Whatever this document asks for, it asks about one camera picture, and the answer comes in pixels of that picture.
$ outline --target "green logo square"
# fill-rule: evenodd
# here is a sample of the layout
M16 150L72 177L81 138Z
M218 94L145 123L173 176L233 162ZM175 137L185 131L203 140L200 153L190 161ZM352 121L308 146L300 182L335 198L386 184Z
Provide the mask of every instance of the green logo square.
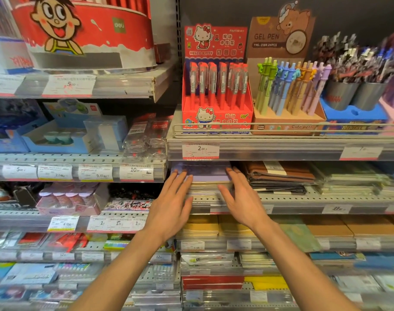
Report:
M123 19L118 19L117 17L112 17L114 23L114 30L116 33L127 33L125 29L125 22Z

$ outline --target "hello kitty face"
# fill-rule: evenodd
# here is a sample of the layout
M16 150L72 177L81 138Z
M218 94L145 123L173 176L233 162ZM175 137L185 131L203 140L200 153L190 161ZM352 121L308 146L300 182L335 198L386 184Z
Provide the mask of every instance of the hello kitty face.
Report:
M194 33L194 39L196 41L209 41L213 38L213 35L211 33L211 28L210 26L198 26L196 27L196 32Z
M197 112L197 120L199 122L210 122L215 119L215 113L213 111L213 108L200 108L198 109Z

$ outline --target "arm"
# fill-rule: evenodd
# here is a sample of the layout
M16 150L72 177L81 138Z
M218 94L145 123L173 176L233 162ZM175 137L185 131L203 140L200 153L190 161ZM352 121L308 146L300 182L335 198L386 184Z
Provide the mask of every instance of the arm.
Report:
M269 218L246 177L237 168L227 171L234 184L235 198L226 187L219 185L219 190L230 213L248 226L265 246L301 310L359 310Z
M72 303L69 311L121 310L153 254L188 220L193 197L189 197L185 204L184 198L192 176L183 182L186 172L178 177L177 174L174 171L166 180L161 194L151 205L144 228L135 234L111 265Z

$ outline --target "left hand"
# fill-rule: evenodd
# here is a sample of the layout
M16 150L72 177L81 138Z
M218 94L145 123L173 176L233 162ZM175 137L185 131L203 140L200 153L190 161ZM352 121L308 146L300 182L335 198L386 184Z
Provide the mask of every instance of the left hand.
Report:
M185 225L191 211L193 197L185 195L193 182L189 175L184 182L187 172L183 171L177 177L178 171L171 173L165 181L163 189L151 204L144 231L151 233L153 238L161 238L161 243L173 237Z

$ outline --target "cartoon bear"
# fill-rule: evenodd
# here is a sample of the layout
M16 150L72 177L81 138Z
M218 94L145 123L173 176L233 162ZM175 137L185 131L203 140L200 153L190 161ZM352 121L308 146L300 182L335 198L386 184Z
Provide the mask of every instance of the cartoon bear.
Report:
M209 25L196 26L196 31L194 33L194 39L199 44L197 49L207 49L210 46L210 40L213 38L211 29Z
M276 29L283 30L285 35L289 35L292 31L301 30L306 31L309 23L311 11L294 10L298 1L289 3L283 6L279 12L279 25Z
M213 108L198 109L196 118L197 118L197 123L204 123L198 125L199 129L204 129L205 127L207 127L207 129L211 128L211 124L207 124L207 123L210 123L215 119Z

